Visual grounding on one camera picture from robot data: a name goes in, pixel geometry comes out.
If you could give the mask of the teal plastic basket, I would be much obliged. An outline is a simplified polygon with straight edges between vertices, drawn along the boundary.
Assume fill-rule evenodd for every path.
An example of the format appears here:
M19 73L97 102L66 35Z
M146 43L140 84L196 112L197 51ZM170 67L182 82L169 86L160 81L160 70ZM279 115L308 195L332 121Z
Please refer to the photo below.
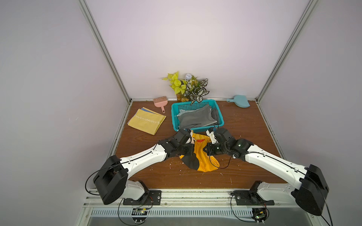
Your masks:
M213 117L218 120L218 125L216 126L207 126L207 127L197 127L197 128L191 128L194 132L206 132L209 128L218 128L222 127L224 125L224 119L221 113L221 110L215 100L203 100L201 103L194 103L191 102L180 102L172 104L172 122L173 122L173 128L175 131L178 131L179 121L177 119L177 115L180 112L181 109L183 110L197 110L199 108L202 108L203 106L209 104L213 108Z

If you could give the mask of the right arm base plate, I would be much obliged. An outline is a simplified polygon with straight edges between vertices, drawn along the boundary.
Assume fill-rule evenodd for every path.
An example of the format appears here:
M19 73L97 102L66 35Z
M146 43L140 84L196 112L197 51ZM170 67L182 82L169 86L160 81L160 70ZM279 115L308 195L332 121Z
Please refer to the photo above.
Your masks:
M275 205L273 200L263 199L257 192L250 190L236 190L231 192L238 206L268 206Z

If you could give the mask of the orange yellow cartoon pillowcase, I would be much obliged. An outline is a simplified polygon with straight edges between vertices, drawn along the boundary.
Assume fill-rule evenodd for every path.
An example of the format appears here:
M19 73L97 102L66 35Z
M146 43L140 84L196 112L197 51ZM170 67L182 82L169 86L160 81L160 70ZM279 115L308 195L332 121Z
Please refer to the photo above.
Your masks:
M181 155L179 158L187 167L193 170L201 172L217 170L220 167L218 160L213 156L208 156L203 150L208 143L211 143L210 137L202 134L195 134L193 131L191 131L191 135L191 143L194 145L192 155Z

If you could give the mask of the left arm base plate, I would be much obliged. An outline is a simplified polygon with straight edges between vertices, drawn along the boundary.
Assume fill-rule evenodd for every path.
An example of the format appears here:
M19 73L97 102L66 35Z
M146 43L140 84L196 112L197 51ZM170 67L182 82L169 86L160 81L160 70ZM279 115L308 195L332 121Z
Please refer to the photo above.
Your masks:
M162 197L161 190L150 190L146 191L141 198L134 200L126 198L123 200L124 206L142 206L142 205L160 205Z

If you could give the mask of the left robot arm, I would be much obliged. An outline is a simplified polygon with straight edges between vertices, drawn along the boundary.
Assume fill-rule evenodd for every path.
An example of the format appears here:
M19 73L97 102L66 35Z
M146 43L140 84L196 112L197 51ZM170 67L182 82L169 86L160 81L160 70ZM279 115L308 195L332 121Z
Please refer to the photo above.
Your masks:
M93 179L103 204L109 205L119 198L146 202L150 193L148 188L142 181L131 181L130 178L156 163L192 154L192 134L189 129L179 130L174 136L159 140L140 153L123 158L110 156Z

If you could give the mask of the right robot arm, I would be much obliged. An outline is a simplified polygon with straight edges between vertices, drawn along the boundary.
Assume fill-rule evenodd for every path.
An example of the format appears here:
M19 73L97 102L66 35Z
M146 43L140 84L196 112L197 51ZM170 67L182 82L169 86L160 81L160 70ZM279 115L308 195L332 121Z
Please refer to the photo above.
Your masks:
M259 166L283 179L286 184L261 182L256 187L256 195L264 201L289 202L296 204L315 216L322 215L327 206L329 187L320 168L315 165L305 167L289 162L263 150L246 139L236 139L225 128L209 129L206 134L211 142L204 148L209 156L227 154L234 159Z

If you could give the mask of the plain grey pillowcase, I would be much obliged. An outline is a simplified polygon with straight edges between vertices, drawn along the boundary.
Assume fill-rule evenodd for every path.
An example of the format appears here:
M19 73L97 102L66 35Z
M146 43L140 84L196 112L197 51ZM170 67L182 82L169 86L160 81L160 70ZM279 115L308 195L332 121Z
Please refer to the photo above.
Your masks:
M213 108L207 104L197 110L181 109L177 115L178 129L191 129L218 125L218 120L213 117Z

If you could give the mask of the pale yellow pillowcase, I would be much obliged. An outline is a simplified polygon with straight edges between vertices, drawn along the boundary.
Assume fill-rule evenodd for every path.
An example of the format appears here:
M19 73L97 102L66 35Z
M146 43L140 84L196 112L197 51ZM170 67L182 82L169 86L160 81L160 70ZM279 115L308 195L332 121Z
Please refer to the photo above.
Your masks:
M145 133L155 135L165 119L165 115L158 114L147 108L141 108L137 110L127 125Z

